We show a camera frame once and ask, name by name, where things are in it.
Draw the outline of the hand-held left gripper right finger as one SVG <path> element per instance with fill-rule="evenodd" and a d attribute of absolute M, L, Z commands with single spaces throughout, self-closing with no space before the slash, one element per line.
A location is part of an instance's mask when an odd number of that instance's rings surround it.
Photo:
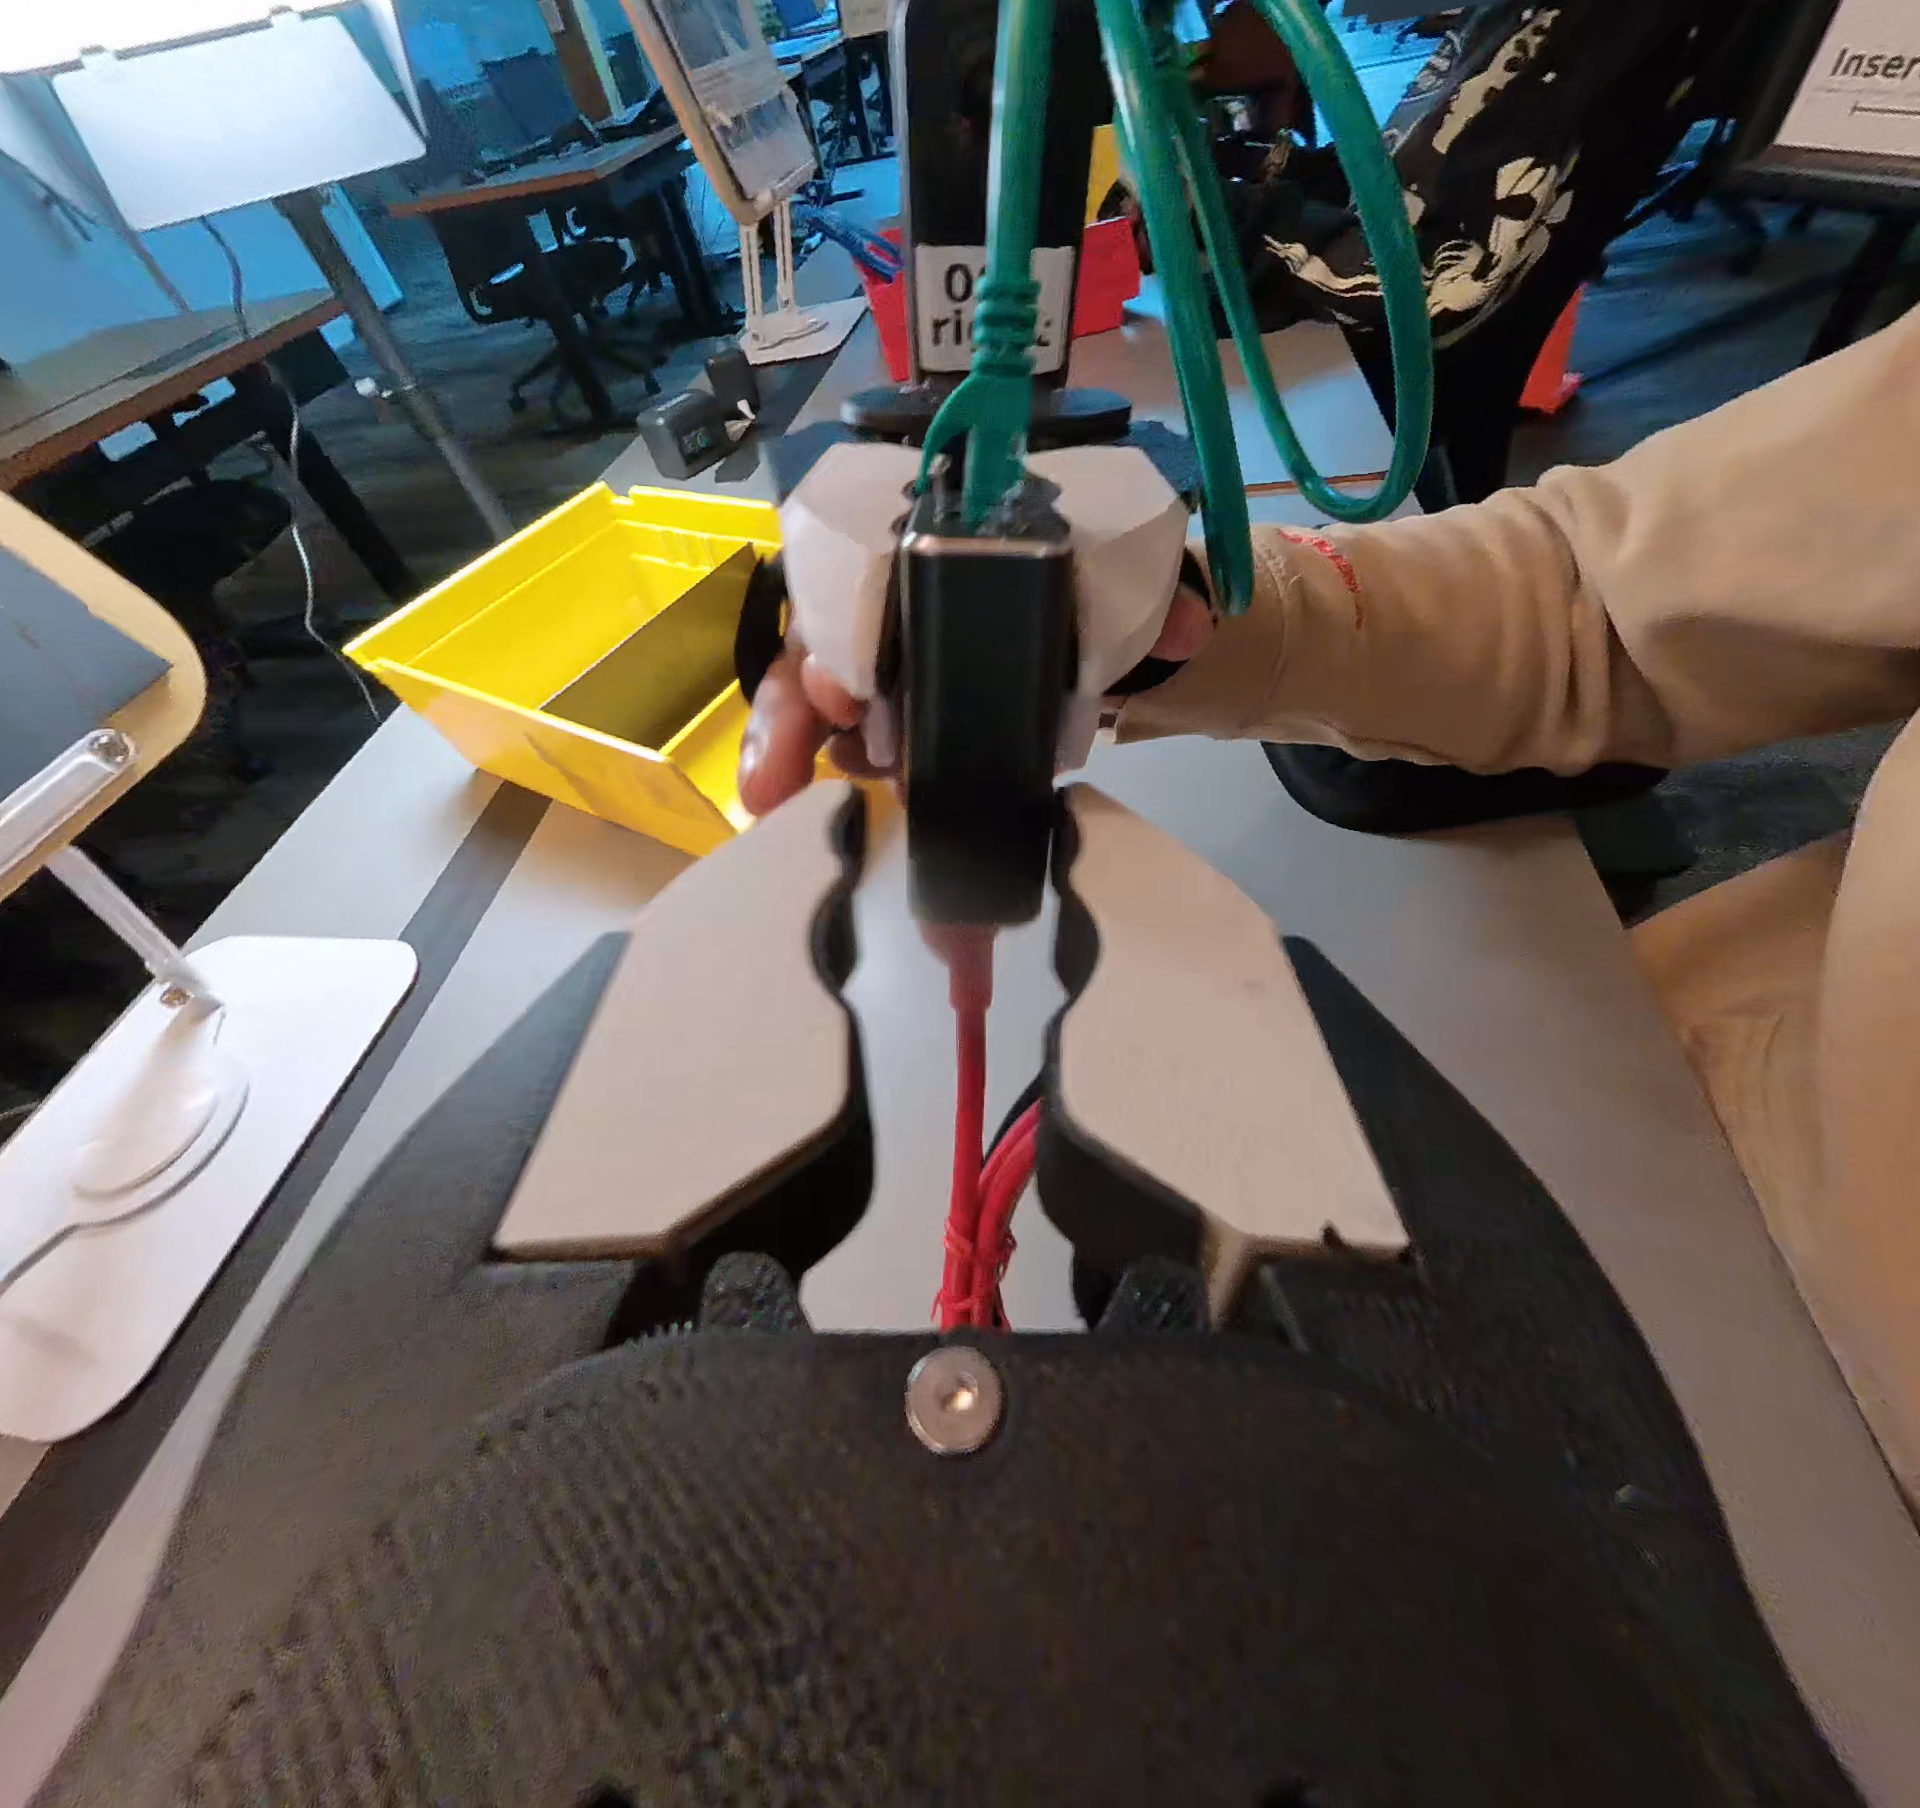
<path fill-rule="evenodd" d="M 1282 923 L 1095 784 L 1059 793 L 1039 1214 L 1073 1275 L 1198 1275 L 1222 1327 L 1266 1267 L 1389 1274 L 1398 1191 Z"/>

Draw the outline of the picture board on white stand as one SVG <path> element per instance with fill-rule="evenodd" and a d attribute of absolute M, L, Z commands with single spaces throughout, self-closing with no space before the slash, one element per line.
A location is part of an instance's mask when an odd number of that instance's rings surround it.
<path fill-rule="evenodd" d="M 742 356 L 811 367 L 850 343 L 864 297 L 797 304 L 793 202 L 819 174 L 793 77 L 776 74 L 748 0 L 621 0 L 655 67 L 684 149 L 734 221 Z"/>

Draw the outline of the red plastic bin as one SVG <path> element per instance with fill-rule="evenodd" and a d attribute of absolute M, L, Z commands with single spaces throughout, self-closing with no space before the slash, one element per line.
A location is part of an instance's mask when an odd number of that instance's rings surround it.
<path fill-rule="evenodd" d="M 883 276 L 869 260 L 850 260 L 850 270 L 855 270 L 864 304 L 883 318 L 883 349 L 903 356 L 912 349 L 903 276 Z M 1135 228 L 1124 221 L 1086 228 L 1069 337 L 1073 343 L 1113 337 L 1135 292 L 1140 292 Z"/>

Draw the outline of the person's right hand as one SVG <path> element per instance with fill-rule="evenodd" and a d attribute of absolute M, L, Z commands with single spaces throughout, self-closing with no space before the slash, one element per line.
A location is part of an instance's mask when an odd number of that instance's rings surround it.
<path fill-rule="evenodd" d="M 776 645 L 748 696 L 742 756 L 734 756 L 734 793 L 742 816 L 760 819 L 793 793 L 819 780 L 884 784 L 891 766 L 869 766 L 864 750 L 864 696 L 850 696 L 810 645 Z"/>

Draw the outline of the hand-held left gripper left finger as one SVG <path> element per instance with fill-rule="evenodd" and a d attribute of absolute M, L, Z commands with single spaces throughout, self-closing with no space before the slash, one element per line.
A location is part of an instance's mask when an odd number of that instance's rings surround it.
<path fill-rule="evenodd" d="M 864 1223 L 855 879 L 864 793 L 810 784 L 631 912 L 497 1257 L 759 1249 L 810 1275 Z"/>

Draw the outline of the wood-edged desk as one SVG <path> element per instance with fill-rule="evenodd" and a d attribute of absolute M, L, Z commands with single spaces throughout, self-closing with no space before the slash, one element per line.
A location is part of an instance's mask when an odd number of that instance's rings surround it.
<path fill-rule="evenodd" d="M 0 374 L 0 488 L 61 471 L 63 456 L 176 413 L 203 385 L 231 385 L 276 349 L 342 318 L 335 292 L 259 297 L 248 314 L 164 314 L 82 337 L 54 356 Z"/>
<path fill-rule="evenodd" d="M 734 314 L 711 292 L 687 202 L 684 202 L 687 149 L 684 134 L 576 149 L 534 165 L 505 165 L 487 182 L 454 182 L 385 202 L 385 221 L 509 221 L 534 232 L 535 211 L 603 202 L 621 228 L 638 228 L 658 246 L 658 276 L 675 283 L 684 337 L 734 337 Z"/>

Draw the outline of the white light panel on stand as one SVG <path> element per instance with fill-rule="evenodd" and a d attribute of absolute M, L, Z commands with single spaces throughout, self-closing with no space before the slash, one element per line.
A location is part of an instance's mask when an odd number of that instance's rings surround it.
<path fill-rule="evenodd" d="M 430 154 L 418 121 L 376 77 L 342 15 L 276 8 L 254 29 L 144 41 L 132 57 L 93 41 L 76 74 L 54 74 L 54 98 L 132 232 L 276 202 L 342 297 L 409 427 L 462 488 L 497 547 L 514 527 L 430 385 L 409 374 L 362 270 L 324 228 L 324 186 L 416 165 Z"/>

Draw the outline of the yellow plastic bin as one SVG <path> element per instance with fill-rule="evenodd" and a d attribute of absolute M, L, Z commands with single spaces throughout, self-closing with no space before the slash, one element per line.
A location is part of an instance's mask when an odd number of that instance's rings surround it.
<path fill-rule="evenodd" d="M 748 827 L 734 797 L 734 750 L 748 721 L 742 687 L 724 687 L 658 756 L 542 721 L 535 705 L 724 553 L 767 558 L 776 506 L 687 488 L 590 488 L 348 642 L 348 664 L 430 721 L 470 769 L 705 857 Z"/>

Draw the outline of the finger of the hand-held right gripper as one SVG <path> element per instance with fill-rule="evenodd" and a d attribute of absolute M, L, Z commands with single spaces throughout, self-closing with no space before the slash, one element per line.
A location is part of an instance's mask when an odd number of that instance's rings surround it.
<path fill-rule="evenodd" d="M 1150 466 L 1150 451 L 1039 451 L 1029 482 L 1069 521 L 1069 565 L 1073 565 L 1073 664 L 1069 664 L 1053 769 L 1086 769 L 1108 696 L 1164 642 L 1193 506 Z"/>
<path fill-rule="evenodd" d="M 810 664 L 855 705 L 869 769 L 903 766 L 891 710 L 891 553 L 926 456 L 903 441 L 830 441 L 776 503 L 788 602 Z"/>

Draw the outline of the black framed marker poster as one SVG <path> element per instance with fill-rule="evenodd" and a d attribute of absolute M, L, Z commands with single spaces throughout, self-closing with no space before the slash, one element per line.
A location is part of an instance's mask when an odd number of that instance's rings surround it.
<path fill-rule="evenodd" d="M 1840 0 L 1776 149 L 1920 158 L 1920 0 Z"/>

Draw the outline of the white tablet stand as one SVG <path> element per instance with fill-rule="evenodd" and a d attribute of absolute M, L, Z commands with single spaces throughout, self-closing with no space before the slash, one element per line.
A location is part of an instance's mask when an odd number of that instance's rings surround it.
<path fill-rule="evenodd" d="M 0 1149 L 0 1441 L 63 1446 L 144 1390 L 418 960 L 402 935 L 184 955 L 82 838 L 203 721 L 187 633 L 0 503 L 0 896 L 61 879 L 144 993 Z"/>

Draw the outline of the black office chair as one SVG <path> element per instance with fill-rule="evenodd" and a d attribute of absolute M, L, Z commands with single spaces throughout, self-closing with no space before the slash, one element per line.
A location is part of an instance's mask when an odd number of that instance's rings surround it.
<path fill-rule="evenodd" d="M 607 380 L 658 396 L 658 343 L 631 318 L 607 318 L 626 283 L 621 237 L 535 246 L 524 221 L 439 221 L 439 251 L 470 325 L 542 325 L 542 356 L 509 380 L 509 413 L 542 399 L 553 436 L 607 436 L 631 413 L 607 399 Z"/>

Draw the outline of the black bin divider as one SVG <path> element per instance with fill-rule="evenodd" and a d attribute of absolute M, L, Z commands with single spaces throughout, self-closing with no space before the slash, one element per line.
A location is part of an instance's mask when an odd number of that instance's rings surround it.
<path fill-rule="evenodd" d="M 759 553 L 724 553 L 535 710 L 658 756 L 734 687 L 734 626 L 748 580 Z"/>

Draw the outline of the person's right forearm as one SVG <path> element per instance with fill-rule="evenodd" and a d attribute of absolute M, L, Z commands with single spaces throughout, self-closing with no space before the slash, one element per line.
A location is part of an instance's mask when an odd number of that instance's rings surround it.
<path fill-rule="evenodd" d="M 1574 780 L 1910 721 L 1920 314 L 1617 466 L 1252 553 L 1252 611 L 1118 742 Z"/>

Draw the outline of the black ethernet adapter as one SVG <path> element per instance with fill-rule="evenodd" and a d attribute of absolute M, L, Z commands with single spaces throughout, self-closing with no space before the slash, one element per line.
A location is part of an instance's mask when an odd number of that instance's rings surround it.
<path fill-rule="evenodd" d="M 1053 538 L 927 538 L 903 558 L 912 908 L 1016 931 L 1053 867 L 1053 756 L 1073 681 L 1073 565 Z"/>

